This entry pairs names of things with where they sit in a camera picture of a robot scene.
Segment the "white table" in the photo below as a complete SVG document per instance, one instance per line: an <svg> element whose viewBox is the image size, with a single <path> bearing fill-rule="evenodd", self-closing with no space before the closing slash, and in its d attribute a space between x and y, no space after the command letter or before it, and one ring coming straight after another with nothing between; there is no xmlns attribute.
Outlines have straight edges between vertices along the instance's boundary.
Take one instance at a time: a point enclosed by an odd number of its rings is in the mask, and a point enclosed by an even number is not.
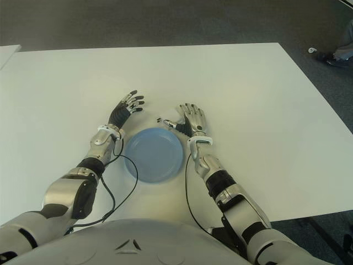
<svg viewBox="0 0 353 265"><path fill-rule="evenodd" d="M20 52L0 73L1 223L41 208L46 188L81 161L97 126L134 89L147 104L124 125L126 141L165 110L196 103L218 158L271 221L352 209L352 134L277 43ZM194 224L184 166L169 182L140 182L111 219ZM117 202L133 186L122 160L104 176ZM196 217L220 225L193 163L189 177ZM99 185L84 222L110 207Z"/></svg>

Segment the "robotic hand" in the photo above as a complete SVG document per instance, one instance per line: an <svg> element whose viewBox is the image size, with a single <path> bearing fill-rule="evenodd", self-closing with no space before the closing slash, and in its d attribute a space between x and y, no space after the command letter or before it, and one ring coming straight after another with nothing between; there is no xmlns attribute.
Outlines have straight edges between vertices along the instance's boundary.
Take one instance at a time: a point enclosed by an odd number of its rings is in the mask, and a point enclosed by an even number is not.
<svg viewBox="0 0 353 265"><path fill-rule="evenodd" d="M110 115L106 125L90 141L86 157L46 191L40 211L23 213L0 226L0 264L33 248L62 237L78 220L92 211L99 179L110 161L117 140L122 140L122 126L135 112L143 96L125 96Z"/></svg>
<svg viewBox="0 0 353 265"><path fill-rule="evenodd" d="M206 136L204 112L194 104L180 105L185 120L163 122L191 137L188 140L195 171L223 213L222 223L240 255L253 264L328 264L311 256L281 232L272 229L258 204L235 182L213 155L212 138Z"/></svg>
<svg viewBox="0 0 353 265"><path fill-rule="evenodd" d="M170 120L163 122L174 128L175 130L187 135L188 137L206 135L206 119L202 109L199 109L195 104L180 105L180 110L183 114L185 123L178 124Z"/></svg>
<svg viewBox="0 0 353 265"><path fill-rule="evenodd" d="M120 101L120 103L111 112L108 121L109 124L114 124L115 126L121 128L132 113L142 111L142 108L139 108L138 106L143 105L145 102L139 101L140 99L143 99L143 96L132 97L136 93L137 90L134 90Z"/></svg>

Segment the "floor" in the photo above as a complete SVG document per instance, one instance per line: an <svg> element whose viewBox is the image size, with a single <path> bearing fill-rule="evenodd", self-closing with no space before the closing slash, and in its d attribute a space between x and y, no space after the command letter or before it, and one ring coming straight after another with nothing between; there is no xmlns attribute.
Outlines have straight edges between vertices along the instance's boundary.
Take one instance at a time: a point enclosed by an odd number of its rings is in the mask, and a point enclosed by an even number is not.
<svg viewBox="0 0 353 265"><path fill-rule="evenodd" d="M333 68L307 52L334 50L352 18L353 9L338 0L1 0L0 45L34 51L278 42L353 132L353 62ZM352 211L314 220L339 244L353 232ZM307 219L273 226L316 257L343 264Z"/></svg>

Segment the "blue plate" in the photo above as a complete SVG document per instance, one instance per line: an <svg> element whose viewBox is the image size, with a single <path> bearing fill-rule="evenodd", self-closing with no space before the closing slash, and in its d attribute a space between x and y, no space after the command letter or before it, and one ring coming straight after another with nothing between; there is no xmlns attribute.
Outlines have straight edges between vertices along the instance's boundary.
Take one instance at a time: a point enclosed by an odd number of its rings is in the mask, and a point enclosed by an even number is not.
<svg viewBox="0 0 353 265"><path fill-rule="evenodd" d="M179 171L183 162L183 147L172 132L162 128L149 128L130 139L125 155L136 164L139 180L161 182ZM136 178L133 164L125 159L125 165Z"/></svg>

